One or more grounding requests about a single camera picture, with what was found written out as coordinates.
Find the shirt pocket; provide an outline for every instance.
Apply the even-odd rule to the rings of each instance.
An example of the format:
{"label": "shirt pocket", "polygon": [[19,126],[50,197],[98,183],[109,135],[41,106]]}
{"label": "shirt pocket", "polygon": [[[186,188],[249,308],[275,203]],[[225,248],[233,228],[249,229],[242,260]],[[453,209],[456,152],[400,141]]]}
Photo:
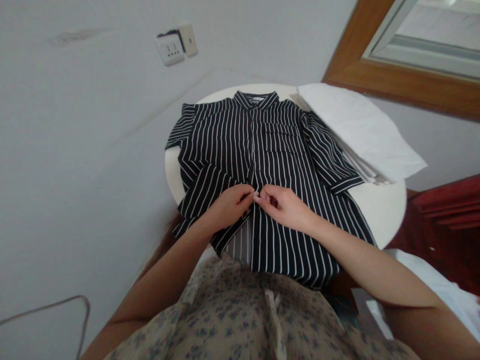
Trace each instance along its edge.
{"label": "shirt pocket", "polygon": [[303,138],[297,126],[263,123],[263,149],[267,152],[304,154]]}

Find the floor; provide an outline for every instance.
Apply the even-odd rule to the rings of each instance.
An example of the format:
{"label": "floor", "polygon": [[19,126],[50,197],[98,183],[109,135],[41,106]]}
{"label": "floor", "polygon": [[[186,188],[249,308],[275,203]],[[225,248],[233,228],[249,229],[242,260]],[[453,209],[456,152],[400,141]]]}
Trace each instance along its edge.
{"label": "floor", "polygon": [[409,201],[387,249],[400,249],[432,265],[461,289],[480,296],[480,228],[450,230],[425,218]]}

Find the woman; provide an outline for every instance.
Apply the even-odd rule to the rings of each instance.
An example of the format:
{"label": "woman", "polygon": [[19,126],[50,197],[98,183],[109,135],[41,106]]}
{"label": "woman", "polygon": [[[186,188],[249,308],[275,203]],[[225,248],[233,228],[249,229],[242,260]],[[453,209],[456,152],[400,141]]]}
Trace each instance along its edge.
{"label": "woman", "polygon": [[[319,292],[282,275],[250,272],[228,256],[205,261],[192,275],[211,236],[253,202],[327,249],[383,304],[395,338],[407,346],[371,340],[341,323]],[[437,360],[479,354],[479,344],[450,309],[394,258],[313,213],[291,189],[266,185],[259,194],[240,184],[224,191],[131,288],[83,359]]]}

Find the shirt cuff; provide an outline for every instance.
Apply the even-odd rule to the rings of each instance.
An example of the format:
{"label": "shirt cuff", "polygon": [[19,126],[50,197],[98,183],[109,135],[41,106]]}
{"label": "shirt cuff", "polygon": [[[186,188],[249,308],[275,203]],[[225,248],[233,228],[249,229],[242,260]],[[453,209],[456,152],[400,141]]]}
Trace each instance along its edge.
{"label": "shirt cuff", "polygon": [[332,194],[338,195],[347,191],[350,188],[353,188],[354,186],[357,186],[363,183],[364,181],[360,176],[353,175],[347,178],[343,178],[339,180],[337,183],[333,184],[330,187],[330,191]]}

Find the shirt collar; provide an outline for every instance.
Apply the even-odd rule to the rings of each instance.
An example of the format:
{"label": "shirt collar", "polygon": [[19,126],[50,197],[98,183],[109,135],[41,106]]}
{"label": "shirt collar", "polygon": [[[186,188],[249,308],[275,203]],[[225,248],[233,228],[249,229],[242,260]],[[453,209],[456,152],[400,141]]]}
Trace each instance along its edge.
{"label": "shirt collar", "polygon": [[[263,98],[257,103],[252,102],[252,98]],[[260,108],[265,110],[271,107],[273,104],[279,102],[279,95],[274,91],[268,94],[250,94],[246,92],[237,91],[233,96],[233,99],[237,101],[243,108],[250,110],[254,108]]]}

